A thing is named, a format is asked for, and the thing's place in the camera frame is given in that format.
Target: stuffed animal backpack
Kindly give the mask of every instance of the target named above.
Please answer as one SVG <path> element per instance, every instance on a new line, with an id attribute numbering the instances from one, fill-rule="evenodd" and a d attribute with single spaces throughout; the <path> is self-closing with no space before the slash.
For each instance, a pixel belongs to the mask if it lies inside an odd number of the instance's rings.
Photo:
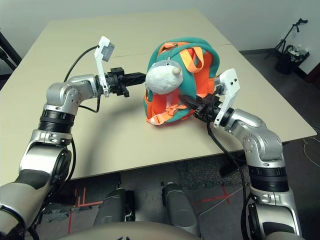
<path id="1" fill-rule="evenodd" d="M 145 77 L 146 121 L 161 125 L 186 119 L 194 111 L 179 96 L 213 94 L 219 63 L 216 51 L 201 38 L 177 38 L 158 46 Z"/>

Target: black wire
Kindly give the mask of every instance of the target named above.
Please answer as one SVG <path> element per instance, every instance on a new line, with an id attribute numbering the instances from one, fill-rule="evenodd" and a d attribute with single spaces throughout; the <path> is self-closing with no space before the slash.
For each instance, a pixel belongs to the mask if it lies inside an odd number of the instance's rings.
<path id="1" fill-rule="evenodd" d="M 95 50 L 98 46 L 99 46 L 99 45 L 90 47 L 89 49 L 87 49 L 86 51 L 84 51 L 84 52 L 74 61 L 74 63 L 73 63 L 72 66 L 70 67 L 68 73 L 66 74 L 63 82 L 66 82 L 66 81 L 68 80 L 71 71 L 74 69 L 74 67 L 75 67 L 76 64 L 79 62 L 79 60 L 80 60 L 84 55 L 86 55 L 87 53 L 89 53 L 90 51 Z M 89 110 L 89 111 L 91 111 L 91 112 L 94 112 L 94 113 L 99 112 L 99 109 L 100 109 L 100 96 L 98 96 L 98 97 L 97 97 L 97 100 L 96 100 L 96 110 L 94 110 L 94 109 L 92 109 L 92 108 L 90 108 L 90 107 L 87 107 L 87 106 L 83 106 L 83 105 L 80 105 L 79 108 L 87 109 L 87 110 Z"/>
<path id="2" fill-rule="evenodd" d="M 218 141 L 218 139 L 215 137 L 214 133 L 212 132 L 211 128 L 210 128 L 210 122 L 206 123 L 206 129 L 208 131 L 209 136 L 212 138 L 212 140 L 214 141 L 214 143 L 224 152 L 224 154 L 227 156 L 227 158 L 229 160 L 231 160 L 237 167 L 237 169 L 239 170 L 239 173 L 241 175 L 241 183 L 242 183 L 242 193 L 243 193 L 243 206 L 242 209 L 246 209 L 246 183 L 245 183 L 245 177 L 244 177 L 244 173 L 242 172 L 242 169 L 240 168 L 239 164 L 237 163 L 237 160 L 234 156 L 231 155 L 230 152 L 228 152 L 227 149 L 225 149 L 225 147 Z M 242 217 L 242 213 L 241 213 L 241 234 L 242 234 L 242 238 L 244 240 L 249 240 L 249 236 L 247 233 L 247 222 L 246 219 L 244 219 L 243 221 L 243 217 Z"/>
<path id="3" fill-rule="evenodd" d="M 36 230 L 32 226 L 29 227 L 28 232 L 30 233 L 33 240 L 40 240 L 38 233 L 36 232 Z"/>
<path id="4" fill-rule="evenodd" d="M 90 47 L 89 49 L 85 50 L 85 51 L 74 61 L 74 63 L 73 63 L 72 66 L 70 67 L 68 73 L 66 74 L 63 82 L 66 82 L 66 81 L 68 80 L 68 77 L 69 77 L 71 71 L 74 69 L 75 65 L 79 62 L 79 60 L 80 60 L 84 55 L 86 55 L 87 53 L 89 53 L 90 51 L 95 50 L 97 47 L 98 47 L 98 45 L 93 46 L 93 47 Z"/>
<path id="5" fill-rule="evenodd" d="M 243 237 L 243 239 L 246 239 L 246 240 L 249 240 L 249 236 L 248 236 L 248 233 L 247 233 L 247 219 L 246 219 L 246 212 L 247 212 L 247 205 L 248 205 L 248 202 L 251 198 L 252 194 L 251 192 L 249 193 L 248 197 L 246 198 L 243 206 L 242 206 L 242 211 L 241 211 L 241 229 L 245 230 L 245 233 L 246 233 L 246 238 Z"/>
<path id="6" fill-rule="evenodd" d="M 80 105 L 79 108 L 87 109 L 87 110 L 89 110 L 91 112 L 97 113 L 97 112 L 99 112 L 99 109 L 100 109 L 100 98 L 101 98 L 100 95 L 96 98 L 96 110 L 93 110 L 90 107 L 82 106 L 82 105 Z"/>
<path id="7" fill-rule="evenodd" d="M 57 196 L 58 194 L 61 192 L 62 188 L 66 185 L 67 182 L 70 181 L 72 175 L 74 174 L 75 171 L 75 167 L 76 167 L 76 159 L 77 159 L 77 155 L 76 155 L 76 145 L 75 145 L 75 141 L 72 138 L 71 139 L 71 145 L 72 145 L 72 155 L 73 155 L 73 159 L 72 159 L 72 167 L 71 167 L 71 171 L 69 176 L 67 177 L 67 179 L 62 183 L 61 187 L 59 187 L 59 189 L 54 192 L 54 194 L 52 194 L 41 206 L 41 209 L 44 209 L 49 203 L 51 203 Z"/>

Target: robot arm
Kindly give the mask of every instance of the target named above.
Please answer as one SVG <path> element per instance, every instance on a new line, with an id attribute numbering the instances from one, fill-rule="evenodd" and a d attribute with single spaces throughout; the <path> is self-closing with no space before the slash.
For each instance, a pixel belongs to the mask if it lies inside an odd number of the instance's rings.
<path id="1" fill-rule="evenodd" d="M 99 76 L 75 76 L 48 88 L 47 103 L 23 154 L 18 178 L 0 187 L 0 238 L 23 234 L 48 193 L 67 178 L 72 158 L 67 146 L 72 142 L 71 129 L 81 102 L 102 94 L 108 97 L 109 93 L 129 97 L 126 86 L 145 81 L 145 74 L 125 74 L 121 67 L 105 75 L 102 60 L 108 61 L 113 49 L 114 45 L 102 37 L 94 53 Z"/>
<path id="2" fill-rule="evenodd" d="M 216 93 L 226 101 L 209 94 L 181 100 L 194 109 L 194 116 L 206 123 L 213 122 L 235 136 L 242 144 L 251 180 L 250 192 L 255 203 L 249 205 L 249 226 L 252 239 L 265 239 L 273 232 L 301 235 L 293 191 L 289 188 L 282 142 L 259 117 L 232 103 L 240 89 L 236 71 L 229 69 L 216 79 Z"/>

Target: green backpack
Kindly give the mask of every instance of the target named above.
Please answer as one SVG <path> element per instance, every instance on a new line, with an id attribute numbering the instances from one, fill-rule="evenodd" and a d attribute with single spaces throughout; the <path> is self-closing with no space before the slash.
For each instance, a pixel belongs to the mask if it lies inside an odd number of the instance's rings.
<path id="1" fill-rule="evenodd" d="M 146 90 L 146 121 L 153 125 L 184 120 L 191 115 L 194 111 L 183 105 L 179 96 L 187 95 L 196 99 L 197 95 L 203 98 L 213 94 L 214 77 L 220 63 L 218 54 L 210 44 L 197 37 L 182 37 L 160 44 L 150 58 L 148 71 L 163 60 L 175 61 L 181 66 L 183 81 L 177 89 L 166 94 Z"/>

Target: white bracket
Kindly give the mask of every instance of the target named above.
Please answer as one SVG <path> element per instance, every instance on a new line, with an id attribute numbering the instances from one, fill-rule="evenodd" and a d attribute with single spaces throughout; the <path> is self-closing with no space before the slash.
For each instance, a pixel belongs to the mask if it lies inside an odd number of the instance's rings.
<path id="1" fill-rule="evenodd" d="M 223 92 L 219 95 L 225 96 L 223 103 L 219 106 L 220 111 L 213 123 L 213 126 L 218 128 L 226 111 L 233 105 L 238 91 L 240 90 L 240 85 L 236 70 L 234 68 L 228 69 L 221 73 L 214 79 L 214 83 L 216 87 L 221 86 L 221 90 Z"/>
<path id="2" fill-rule="evenodd" d="M 114 49 L 115 45 L 113 45 L 108 38 L 102 36 L 99 41 L 98 47 L 94 52 L 96 67 L 98 69 L 99 82 L 105 97 L 109 97 L 109 86 L 106 81 L 102 61 L 108 62 Z"/>

